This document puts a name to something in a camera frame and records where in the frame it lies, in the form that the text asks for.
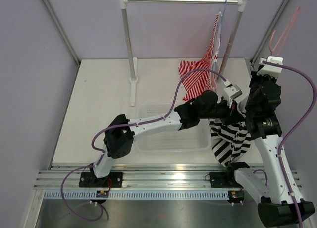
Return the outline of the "black white striped tank top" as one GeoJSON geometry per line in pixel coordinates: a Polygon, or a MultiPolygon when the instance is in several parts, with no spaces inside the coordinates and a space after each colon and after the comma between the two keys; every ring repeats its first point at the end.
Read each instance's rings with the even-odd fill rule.
{"type": "Polygon", "coordinates": [[[252,139],[244,121],[224,125],[220,119],[210,119],[209,126],[213,140],[211,149],[222,166],[236,162],[250,148],[252,139]]]}

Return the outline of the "pink wire hanger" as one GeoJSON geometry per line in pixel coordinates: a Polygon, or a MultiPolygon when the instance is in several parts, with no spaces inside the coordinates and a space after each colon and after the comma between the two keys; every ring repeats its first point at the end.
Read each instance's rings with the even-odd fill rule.
{"type": "Polygon", "coordinates": [[[278,38],[277,42],[275,43],[275,45],[272,45],[273,42],[273,38],[275,36],[276,30],[274,30],[271,34],[270,40],[269,40],[269,44],[268,44],[268,48],[270,51],[270,55],[274,55],[275,50],[277,49],[277,47],[280,45],[278,52],[276,53],[276,56],[279,56],[279,54],[281,53],[283,46],[290,34],[291,29],[293,28],[293,25],[298,17],[298,14],[300,12],[300,7],[297,7],[296,11],[294,12],[290,22],[286,25],[286,27],[284,28],[282,34],[280,35],[280,37],[278,38]]]}

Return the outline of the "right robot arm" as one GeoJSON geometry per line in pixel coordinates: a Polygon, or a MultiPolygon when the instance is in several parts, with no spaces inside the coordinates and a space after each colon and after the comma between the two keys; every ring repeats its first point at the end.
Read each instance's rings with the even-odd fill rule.
{"type": "Polygon", "coordinates": [[[243,162],[233,164],[234,169],[225,174],[225,182],[229,186],[239,184],[250,194],[265,227],[295,224],[302,227],[315,208],[312,202],[303,199],[282,146],[282,131],[275,114],[281,103],[278,76],[266,70],[252,73],[245,104],[246,128],[261,155],[268,185],[243,162]]]}

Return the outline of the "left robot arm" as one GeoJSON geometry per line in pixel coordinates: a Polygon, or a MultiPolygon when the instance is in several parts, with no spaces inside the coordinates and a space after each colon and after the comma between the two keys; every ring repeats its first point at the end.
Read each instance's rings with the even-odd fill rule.
{"type": "Polygon", "coordinates": [[[244,118],[237,110],[236,98],[242,91],[233,86],[226,88],[222,98],[214,91],[204,91],[196,98],[172,108],[167,114],[129,120],[126,115],[118,115],[109,127],[98,134],[104,135],[104,146],[100,149],[98,160],[82,172],[79,187],[111,187],[118,173],[111,173],[117,159],[128,155],[135,141],[153,134],[190,129],[202,119],[221,119],[236,123],[244,118]]]}

